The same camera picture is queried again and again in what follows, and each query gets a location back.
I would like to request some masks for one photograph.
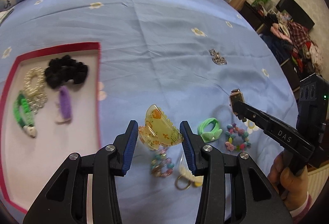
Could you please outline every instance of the pink beaded bracelet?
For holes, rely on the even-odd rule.
[[[240,129],[236,126],[236,123],[228,124],[227,131],[225,135],[228,137],[228,140],[225,142],[226,148],[228,151],[243,151],[246,147],[250,147],[251,143],[249,142],[249,133],[244,129]],[[233,145],[233,139],[236,137],[234,133],[237,133],[239,137],[243,139],[243,143],[237,146]]]

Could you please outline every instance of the watch face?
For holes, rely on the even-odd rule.
[[[233,105],[235,102],[237,101],[242,101],[244,102],[244,98],[243,98],[243,95],[241,92],[238,92],[238,93],[234,93],[230,96],[230,103],[231,103],[231,109],[232,109],[232,112],[234,114],[236,114],[236,112],[233,111]]]

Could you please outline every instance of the human hand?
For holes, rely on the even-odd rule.
[[[301,207],[306,201],[308,188],[307,168],[305,166],[302,174],[295,176],[288,167],[284,168],[283,152],[274,159],[268,179],[277,192],[279,192],[277,188],[279,183],[289,191],[287,198],[284,200],[289,211]]]

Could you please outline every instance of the pink sleeve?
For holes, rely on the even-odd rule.
[[[312,197],[308,193],[307,193],[307,195],[308,195],[308,197],[307,197],[305,203],[300,208],[290,211],[294,224],[297,224],[307,214],[307,212],[310,209]]]

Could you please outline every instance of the white tray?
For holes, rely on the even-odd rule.
[[[65,54],[70,54],[72,58],[89,66],[84,84],[67,83],[71,96],[72,121],[55,123],[58,90],[46,86],[48,101],[35,115],[38,134],[36,138],[31,138],[22,131],[14,118],[14,100],[23,88],[24,76],[28,70],[34,67],[47,68],[50,59]],[[96,153],[100,148],[98,70],[98,43],[61,45],[17,57],[0,102],[0,186],[4,198],[23,213],[27,212],[44,185],[70,153],[78,152],[84,156]]]

